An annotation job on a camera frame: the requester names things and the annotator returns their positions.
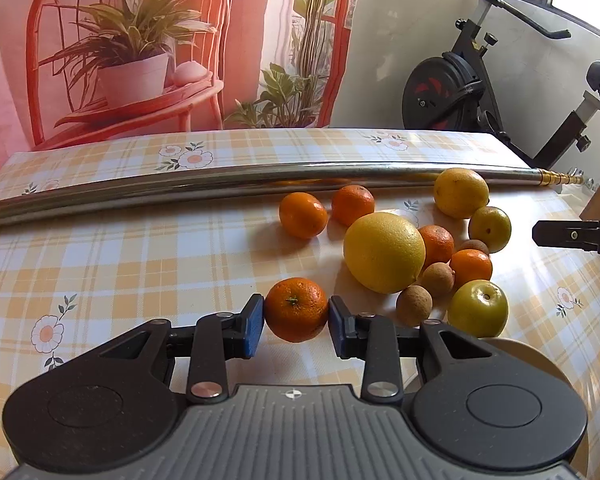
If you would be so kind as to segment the lemon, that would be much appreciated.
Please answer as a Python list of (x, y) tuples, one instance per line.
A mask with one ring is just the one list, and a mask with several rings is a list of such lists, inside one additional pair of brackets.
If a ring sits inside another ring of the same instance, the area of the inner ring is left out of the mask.
[(445, 169), (434, 181), (434, 202), (442, 214), (469, 219), (489, 203), (489, 187), (474, 170)]

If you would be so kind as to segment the printed room backdrop cloth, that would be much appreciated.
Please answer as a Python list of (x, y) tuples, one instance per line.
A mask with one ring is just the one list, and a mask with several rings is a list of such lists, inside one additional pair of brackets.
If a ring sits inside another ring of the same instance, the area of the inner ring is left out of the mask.
[(358, 0), (0, 0), (0, 169), (136, 134), (325, 127)]

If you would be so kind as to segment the brown longan fruit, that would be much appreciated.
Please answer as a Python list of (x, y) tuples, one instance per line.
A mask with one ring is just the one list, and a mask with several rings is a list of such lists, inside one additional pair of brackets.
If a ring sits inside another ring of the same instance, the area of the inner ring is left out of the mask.
[(458, 250), (467, 249), (478, 250), (479, 252), (483, 252), (487, 256), (490, 255), (489, 247), (486, 246), (486, 243), (483, 243), (481, 240), (465, 240), (462, 244), (460, 244), (460, 247), (458, 248)]

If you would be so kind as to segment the large yellow grapefruit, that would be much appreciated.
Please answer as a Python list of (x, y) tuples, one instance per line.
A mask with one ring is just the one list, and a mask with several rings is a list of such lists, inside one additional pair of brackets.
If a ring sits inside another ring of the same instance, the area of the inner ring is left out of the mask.
[(426, 259), (419, 230), (391, 212), (366, 214), (343, 239), (343, 260), (355, 279), (378, 294), (396, 294), (417, 280)]

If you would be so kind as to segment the beige fruit bowl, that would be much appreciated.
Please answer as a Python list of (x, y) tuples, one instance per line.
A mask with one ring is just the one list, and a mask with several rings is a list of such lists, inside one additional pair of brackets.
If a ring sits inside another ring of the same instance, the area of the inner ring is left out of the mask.
[[(536, 350), (535, 348), (525, 344), (524, 342), (508, 339), (508, 338), (483, 338), (484, 342), (487, 342), (491, 346), (498, 348), (498, 350), (508, 353), (510, 356), (514, 356), (521, 361), (526, 362), (542, 370), (543, 372), (550, 374), (565, 384), (573, 388), (573, 384), (559, 366), (547, 356)], [(573, 458), (569, 461), (571, 467), (578, 472), (581, 479), (588, 478), (588, 432), (584, 432), (584, 436), (578, 445), (577, 451), (574, 453)]]

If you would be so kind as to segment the telescopic metal pole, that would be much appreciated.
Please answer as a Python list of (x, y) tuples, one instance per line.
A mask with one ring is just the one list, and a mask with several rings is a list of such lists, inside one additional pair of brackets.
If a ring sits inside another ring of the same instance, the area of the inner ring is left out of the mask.
[(538, 168), (454, 162), (276, 162), (141, 174), (54, 188), (0, 200), (0, 228), (77, 214), (174, 203), (178, 200), (330, 191), (343, 185), (422, 188), (448, 169), (475, 171), (492, 185), (551, 186), (583, 182), (581, 176)]

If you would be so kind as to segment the green apple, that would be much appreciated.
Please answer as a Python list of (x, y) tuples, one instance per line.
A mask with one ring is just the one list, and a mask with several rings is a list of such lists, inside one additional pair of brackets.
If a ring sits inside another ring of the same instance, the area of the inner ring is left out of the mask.
[(484, 206), (469, 219), (468, 234), (472, 240), (486, 244), (489, 252), (499, 252), (510, 240), (512, 222), (500, 208)]
[(455, 292), (446, 317), (448, 323), (477, 338), (497, 337), (508, 320), (508, 300), (498, 285), (475, 280)]

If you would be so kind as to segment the tangerine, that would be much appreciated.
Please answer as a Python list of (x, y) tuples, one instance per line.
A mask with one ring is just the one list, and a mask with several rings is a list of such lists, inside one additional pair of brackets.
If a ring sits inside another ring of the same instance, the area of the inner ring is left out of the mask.
[(426, 246), (424, 268), (428, 268), (433, 263), (450, 261), (455, 249), (455, 242), (447, 229), (430, 224), (430, 226), (422, 226), (419, 233)]
[(307, 278), (286, 278), (266, 295), (264, 319), (278, 338), (298, 344), (321, 333), (328, 318), (327, 303), (319, 284)]
[(332, 218), (350, 226), (358, 218), (375, 211), (375, 197), (362, 185), (347, 185), (332, 196)]
[(300, 240), (316, 237), (323, 232), (328, 221), (328, 213), (322, 203), (305, 192), (286, 195), (280, 201), (278, 216), (283, 229)]
[(454, 272), (454, 286), (460, 288), (475, 280), (490, 281), (493, 264), (490, 257), (478, 249), (462, 249), (449, 262)]

